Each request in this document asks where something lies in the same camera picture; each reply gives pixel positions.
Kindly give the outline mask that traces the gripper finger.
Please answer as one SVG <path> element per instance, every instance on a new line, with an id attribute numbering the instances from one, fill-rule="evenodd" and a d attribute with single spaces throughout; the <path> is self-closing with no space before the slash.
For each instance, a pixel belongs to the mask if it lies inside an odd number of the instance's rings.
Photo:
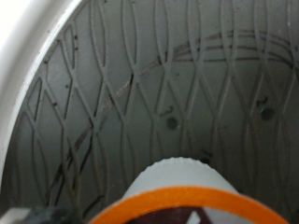
<path id="1" fill-rule="evenodd" d="M 0 224 L 83 224 L 74 210 L 53 207 L 13 207 L 1 217 Z"/>

